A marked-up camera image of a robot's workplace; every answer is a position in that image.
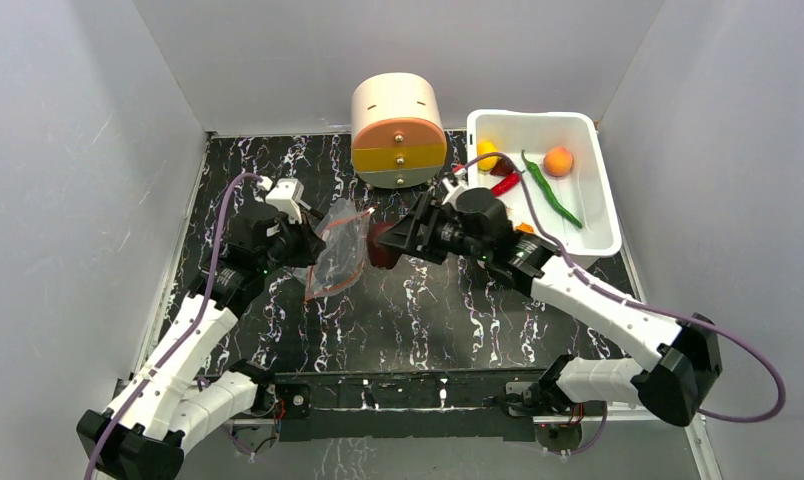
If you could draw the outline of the dark purple plum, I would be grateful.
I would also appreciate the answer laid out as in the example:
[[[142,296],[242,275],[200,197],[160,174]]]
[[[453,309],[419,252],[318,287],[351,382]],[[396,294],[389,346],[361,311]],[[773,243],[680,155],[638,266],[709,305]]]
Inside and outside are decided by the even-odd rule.
[[[384,246],[379,237],[394,226],[391,222],[382,222],[369,228],[366,245],[370,264],[379,269],[392,270],[401,257],[401,252]]]

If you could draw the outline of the orange peach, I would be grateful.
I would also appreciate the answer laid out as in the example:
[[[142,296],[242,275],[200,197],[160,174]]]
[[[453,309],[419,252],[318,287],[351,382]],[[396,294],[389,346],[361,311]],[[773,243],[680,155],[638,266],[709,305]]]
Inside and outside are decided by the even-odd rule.
[[[574,164],[572,153],[563,146],[550,149],[543,159],[544,171],[555,178],[563,178],[569,175]]]

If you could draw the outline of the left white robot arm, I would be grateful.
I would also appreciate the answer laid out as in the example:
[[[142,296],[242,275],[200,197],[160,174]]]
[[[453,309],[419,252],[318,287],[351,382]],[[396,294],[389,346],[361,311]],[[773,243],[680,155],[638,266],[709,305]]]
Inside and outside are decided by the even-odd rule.
[[[107,407],[80,418],[76,432],[89,457],[87,478],[101,472],[114,479],[174,479],[186,454],[232,417],[275,411],[273,374],[247,360],[207,386],[198,375],[266,277],[314,264],[325,244],[297,201],[250,205],[220,217],[215,232],[211,259],[166,336]]]

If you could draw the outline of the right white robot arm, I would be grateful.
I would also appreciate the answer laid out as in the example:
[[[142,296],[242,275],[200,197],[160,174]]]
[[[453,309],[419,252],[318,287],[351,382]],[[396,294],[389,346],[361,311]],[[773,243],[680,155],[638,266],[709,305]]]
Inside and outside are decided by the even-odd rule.
[[[666,320],[615,299],[609,285],[571,267],[535,234],[513,228],[505,205],[489,190],[474,188],[443,203],[427,192],[396,223],[381,223],[367,235],[370,263],[392,269],[403,255],[435,264],[447,255],[481,263],[504,286],[555,307],[615,342],[619,360],[562,355],[529,387],[508,388],[504,407],[514,416],[565,414],[585,402],[645,407],[679,427],[691,423],[722,371],[711,322],[697,326]]]

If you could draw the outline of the clear zip bag orange zipper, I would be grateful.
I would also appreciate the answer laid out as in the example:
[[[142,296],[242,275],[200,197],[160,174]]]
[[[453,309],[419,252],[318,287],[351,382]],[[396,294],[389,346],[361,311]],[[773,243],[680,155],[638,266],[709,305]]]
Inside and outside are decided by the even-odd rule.
[[[318,230],[325,247],[305,271],[305,301],[338,295],[359,280],[372,213],[372,208],[358,210],[354,201],[344,198],[330,206]]]

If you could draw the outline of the yellow lemon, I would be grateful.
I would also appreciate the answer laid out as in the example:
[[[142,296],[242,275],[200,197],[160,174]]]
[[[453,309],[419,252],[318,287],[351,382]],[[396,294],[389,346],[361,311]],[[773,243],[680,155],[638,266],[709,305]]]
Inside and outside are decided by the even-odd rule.
[[[492,171],[500,161],[500,157],[498,156],[499,149],[491,141],[484,140],[478,142],[476,151],[477,156],[480,157],[477,167],[482,172]]]

